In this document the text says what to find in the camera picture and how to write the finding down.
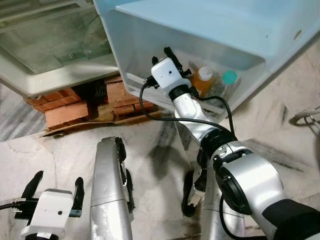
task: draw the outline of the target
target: bottle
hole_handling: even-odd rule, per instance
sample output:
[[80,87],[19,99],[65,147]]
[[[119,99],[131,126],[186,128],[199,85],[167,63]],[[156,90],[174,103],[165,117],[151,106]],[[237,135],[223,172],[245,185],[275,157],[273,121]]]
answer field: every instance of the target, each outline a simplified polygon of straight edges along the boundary
[[[207,97],[219,96],[228,101],[240,83],[241,78],[238,78],[234,71],[226,71],[223,74],[222,79],[213,84],[211,91],[207,94]],[[223,106],[223,103],[217,99],[212,99],[209,102],[217,107]]]
[[214,72],[207,66],[203,66],[196,71],[192,78],[192,86],[196,88],[201,98],[206,96],[206,93],[212,86]]

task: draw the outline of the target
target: black cable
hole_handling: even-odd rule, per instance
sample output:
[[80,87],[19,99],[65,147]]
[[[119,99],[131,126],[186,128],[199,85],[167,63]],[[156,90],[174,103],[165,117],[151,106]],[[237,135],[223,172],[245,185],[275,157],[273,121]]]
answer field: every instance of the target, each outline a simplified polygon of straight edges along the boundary
[[5,204],[5,205],[1,205],[0,206],[0,210],[2,209],[9,209],[9,208],[12,208],[14,206],[13,203],[8,203],[8,204]]
[[223,205],[224,205],[224,197],[221,196],[220,198],[220,203],[219,203],[219,216],[220,216],[220,221],[221,221],[221,225],[223,227],[223,230],[226,232],[226,234],[235,240],[267,240],[266,236],[236,236],[233,235],[229,229],[227,228],[227,225],[225,223],[225,219],[224,219],[224,212],[223,212]]
[[151,116],[147,113],[144,105],[143,105],[143,93],[145,88],[149,87],[148,83],[144,83],[141,90],[140,90],[140,97],[139,97],[139,101],[140,101],[140,107],[141,110],[143,112],[144,115],[146,115],[148,118],[152,119],[152,120],[156,120],[156,121],[174,121],[174,122],[193,122],[193,123],[199,123],[199,124],[207,124],[207,125],[211,125],[213,127],[216,127],[218,129],[224,130],[224,131],[228,131],[230,132],[228,129],[226,129],[225,127],[214,123],[214,122],[210,122],[210,121],[204,121],[204,120],[199,120],[199,119],[191,119],[191,118],[176,118],[176,117],[155,117],[155,116]]
[[223,105],[225,106],[225,109],[226,109],[226,112],[228,113],[228,118],[229,118],[229,125],[230,125],[230,131],[233,135],[236,135],[235,134],[235,129],[234,129],[234,123],[233,123],[233,120],[232,120],[232,113],[231,113],[231,110],[230,110],[230,107],[227,103],[226,100],[224,100],[222,97],[220,96],[209,96],[209,97],[199,97],[199,95],[196,95],[195,96],[198,100],[200,101],[207,101],[207,100],[211,100],[211,99],[218,99],[220,100]]

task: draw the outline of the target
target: red brick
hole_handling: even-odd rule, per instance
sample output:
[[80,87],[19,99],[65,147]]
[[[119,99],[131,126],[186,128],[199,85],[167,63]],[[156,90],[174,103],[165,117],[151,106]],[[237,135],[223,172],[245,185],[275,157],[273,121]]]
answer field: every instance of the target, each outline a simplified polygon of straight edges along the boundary
[[117,76],[109,76],[109,77],[106,77],[104,79],[104,83],[107,85],[107,84],[111,84],[111,83],[118,83],[118,82],[122,82],[122,77],[117,75]]
[[63,95],[62,92],[55,91],[55,92],[49,93],[47,95],[44,95],[44,97],[48,100],[48,102],[51,102],[54,100],[62,99],[65,96]]
[[59,129],[69,124],[82,122],[89,119],[89,106],[86,101],[57,107],[46,111],[46,126],[51,129]]
[[123,82],[107,84],[106,91],[108,102],[114,108],[139,103],[139,98],[128,93]]
[[50,102],[47,102],[47,103],[45,103],[45,104],[42,104],[42,106],[44,106],[44,107],[47,108],[48,110],[61,107],[62,105],[64,105],[64,104],[61,104],[61,103],[59,102],[59,100],[50,101]]
[[81,98],[78,95],[67,96],[59,99],[59,101],[63,102],[64,105],[72,104],[81,101]]
[[31,106],[37,106],[37,105],[41,105],[41,104],[45,104],[48,102],[47,99],[45,99],[43,96],[41,96],[39,99],[35,99],[35,98],[25,98],[24,101],[27,104],[30,104]]
[[32,106],[35,110],[38,110],[40,112],[45,112],[47,110],[49,110],[50,108],[47,108],[46,106],[42,105],[37,105],[37,106]]
[[64,92],[64,95],[65,95],[66,97],[72,96],[72,95],[76,95],[76,92],[73,91],[71,88],[65,88],[65,89],[63,89],[63,90],[60,90],[60,92]]
[[132,104],[127,106],[119,106],[114,108],[114,113],[117,116],[129,115],[129,114],[134,114],[135,109]]
[[[150,109],[153,109],[155,105],[152,102],[145,101],[145,102],[143,102],[143,106],[146,110],[150,110]],[[134,109],[137,113],[142,112],[142,109],[140,107],[140,103],[136,103],[134,105]]]

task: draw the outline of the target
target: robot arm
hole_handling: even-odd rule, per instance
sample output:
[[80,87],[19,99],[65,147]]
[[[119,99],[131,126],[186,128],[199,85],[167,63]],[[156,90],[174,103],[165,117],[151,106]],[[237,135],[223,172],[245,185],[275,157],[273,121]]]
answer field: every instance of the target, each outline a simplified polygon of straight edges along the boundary
[[[170,97],[176,118],[211,121],[191,97],[190,82],[166,58],[151,74]],[[320,212],[287,198],[276,169],[244,147],[229,131],[197,122],[181,122],[198,142],[229,207],[251,215],[269,240],[320,238]]]

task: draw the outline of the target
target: cable connector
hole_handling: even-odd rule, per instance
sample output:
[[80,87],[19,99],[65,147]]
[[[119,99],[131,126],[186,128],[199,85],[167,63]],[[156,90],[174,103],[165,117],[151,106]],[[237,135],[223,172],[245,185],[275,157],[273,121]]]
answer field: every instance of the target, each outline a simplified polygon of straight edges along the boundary
[[195,98],[199,98],[199,93],[198,93],[197,89],[194,86],[189,88],[189,93],[192,96],[194,96]]
[[146,84],[148,88],[154,87],[155,89],[157,89],[160,87],[158,82],[155,80],[155,78],[152,75],[148,76],[148,78],[146,79]]

